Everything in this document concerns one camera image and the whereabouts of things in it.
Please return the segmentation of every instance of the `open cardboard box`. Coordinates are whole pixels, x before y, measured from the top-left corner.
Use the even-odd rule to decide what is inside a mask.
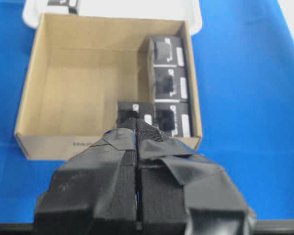
[[[44,14],[15,127],[28,159],[66,160],[116,126],[117,101],[149,101],[148,40],[183,38],[193,137],[202,138],[192,42],[184,21]]]

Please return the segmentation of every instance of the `black fabric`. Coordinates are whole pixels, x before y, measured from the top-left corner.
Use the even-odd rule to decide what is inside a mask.
[[[107,132],[59,167],[37,202],[33,234],[136,234],[133,136],[125,128]]]
[[[129,119],[54,172],[33,234],[250,235],[255,221],[220,165]]]

